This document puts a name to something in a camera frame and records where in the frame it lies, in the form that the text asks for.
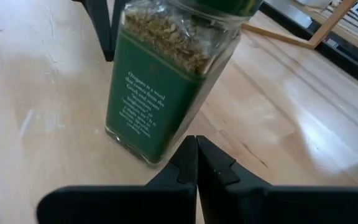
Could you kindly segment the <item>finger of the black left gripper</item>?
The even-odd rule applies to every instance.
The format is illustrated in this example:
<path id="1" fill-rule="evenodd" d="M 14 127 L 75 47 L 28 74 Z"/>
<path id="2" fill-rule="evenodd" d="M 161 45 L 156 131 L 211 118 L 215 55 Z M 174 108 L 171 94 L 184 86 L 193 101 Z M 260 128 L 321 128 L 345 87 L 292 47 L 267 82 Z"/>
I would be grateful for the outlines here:
<path id="1" fill-rule="evenodd" d="M 127 0 L 114 0 L 114 9 L 112 12 L 112 21 L 111 21 L 111 47 L 112 52 L 114 53 L 116 50 L 116 41 L 117 41 L 117 34 L 119 29 L 119 24 L 121 20 L 121 12 L 125 8 Z"/>
<path id="2" fill-rule="evenodd" d="M 82 4 L 93 23 L 105 60 L 113 61 L 107 0 L 82 0 Z"/>

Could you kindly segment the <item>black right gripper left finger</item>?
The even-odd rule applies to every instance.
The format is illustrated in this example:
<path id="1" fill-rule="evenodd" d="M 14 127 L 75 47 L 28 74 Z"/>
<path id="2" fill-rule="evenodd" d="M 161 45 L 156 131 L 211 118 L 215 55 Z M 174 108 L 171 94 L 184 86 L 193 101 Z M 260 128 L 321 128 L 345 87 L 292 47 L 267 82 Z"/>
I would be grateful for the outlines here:
<path id="1" fill-rule="evenodd" d="M 56 189 L 39 202 L 38 224 L 195 224 L 198 142 L 187 136 L 145 185 Z"/>

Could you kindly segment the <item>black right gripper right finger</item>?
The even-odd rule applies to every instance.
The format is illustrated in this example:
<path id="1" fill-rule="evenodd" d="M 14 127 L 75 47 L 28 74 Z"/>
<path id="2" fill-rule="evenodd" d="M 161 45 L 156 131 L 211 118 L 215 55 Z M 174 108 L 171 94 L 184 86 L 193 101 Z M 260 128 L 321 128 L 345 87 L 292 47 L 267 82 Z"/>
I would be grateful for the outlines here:
<path id="1" fill-rule="evenodd" d="M 205 224 L 358 224 L 358 187 L 272 185 L 197 136 Z"/>

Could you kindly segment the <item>oregano jar with green lid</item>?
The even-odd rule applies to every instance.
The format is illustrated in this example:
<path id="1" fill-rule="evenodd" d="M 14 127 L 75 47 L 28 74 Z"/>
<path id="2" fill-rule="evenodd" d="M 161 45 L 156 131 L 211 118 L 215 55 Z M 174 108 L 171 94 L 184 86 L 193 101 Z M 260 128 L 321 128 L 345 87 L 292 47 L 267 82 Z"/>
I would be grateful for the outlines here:
<path id="1" fill-rule="evenodd" d="M 263 0 L 130 0 L 117 31 L 105 128 L 149 164 L 188 129 Z"/>

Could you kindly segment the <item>wooden slatted shelf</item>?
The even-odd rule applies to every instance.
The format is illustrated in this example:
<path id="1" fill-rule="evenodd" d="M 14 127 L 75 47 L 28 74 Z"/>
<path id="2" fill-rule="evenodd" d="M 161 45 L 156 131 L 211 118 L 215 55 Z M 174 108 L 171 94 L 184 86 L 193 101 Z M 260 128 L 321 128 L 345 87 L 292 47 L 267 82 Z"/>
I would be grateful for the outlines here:
<path id="1" fill-rule="evenodd" d="M 346 15 L 346 13 L 353 7 L 357 0 L 343 0 L 342 3 L 333 11 L 331 16 L 321 25 L 321 27 L 314 33 L 310 40 L 301 39 L 295 36 L 284 35 L 265 30 L 248 23 L 243 23 L 241 28 L 262 36 L 270 37 L 289 44 L 293 44 L 306 49 L 315 49 L 320 42 L 332 31 L 334 26 Z"/>

